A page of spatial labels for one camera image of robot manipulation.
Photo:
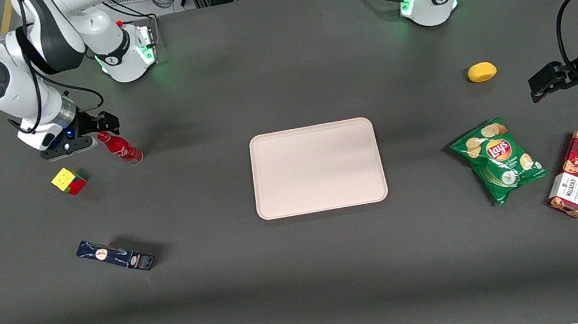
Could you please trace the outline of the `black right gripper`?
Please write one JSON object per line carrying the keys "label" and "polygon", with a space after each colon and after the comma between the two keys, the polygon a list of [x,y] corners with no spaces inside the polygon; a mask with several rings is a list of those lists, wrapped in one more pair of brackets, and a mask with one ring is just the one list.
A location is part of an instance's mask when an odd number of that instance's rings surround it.
{"label": "black right gripper", "polygon": [[87,112],[78,111],[68,126],[69,138],[75,140],[89,133],[113,134],[113,127],[119,127],[119,125],[119,118],[109,112],[100,112],[98,116],[93,116]]}

